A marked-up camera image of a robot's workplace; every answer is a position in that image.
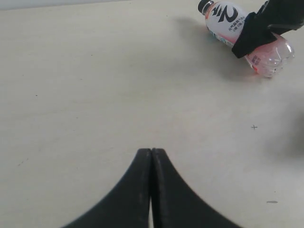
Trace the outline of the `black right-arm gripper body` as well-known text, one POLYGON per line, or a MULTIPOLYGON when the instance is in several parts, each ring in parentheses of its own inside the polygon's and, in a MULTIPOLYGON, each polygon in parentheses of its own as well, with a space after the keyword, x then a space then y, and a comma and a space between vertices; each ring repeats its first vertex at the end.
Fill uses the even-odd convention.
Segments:
POLYGON ((278 35, 297 30, 304 25, 304 1, 268 0, 259 9, 255 19, 278 35))

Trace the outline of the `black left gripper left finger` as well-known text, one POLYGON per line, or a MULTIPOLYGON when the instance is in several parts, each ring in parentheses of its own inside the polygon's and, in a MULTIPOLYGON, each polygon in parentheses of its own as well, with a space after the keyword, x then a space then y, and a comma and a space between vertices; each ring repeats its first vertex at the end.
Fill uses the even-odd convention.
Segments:
POLYGON ((115 187, 66 228, 147 228, 151 149, 139 149, 115 187))

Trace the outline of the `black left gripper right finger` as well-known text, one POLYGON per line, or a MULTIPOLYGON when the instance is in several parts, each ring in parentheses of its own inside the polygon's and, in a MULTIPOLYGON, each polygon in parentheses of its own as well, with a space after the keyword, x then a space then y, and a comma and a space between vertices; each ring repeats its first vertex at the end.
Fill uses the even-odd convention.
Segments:
POLYGON ((164 149, 152 149, 155 228, 238 228, 203 201, 179 175, 164 149))

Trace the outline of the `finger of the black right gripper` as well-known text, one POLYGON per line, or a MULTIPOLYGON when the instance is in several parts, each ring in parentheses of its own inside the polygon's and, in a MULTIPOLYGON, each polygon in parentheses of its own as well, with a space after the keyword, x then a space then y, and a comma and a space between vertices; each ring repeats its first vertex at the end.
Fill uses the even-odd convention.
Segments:
POLYGON ((261 14, 249 13, 232 48, 233 54, 237 58, 242 58, 252 53, 257 47, 276 41, 277 38, 268 28, 269 25, 269 21, 261 14))

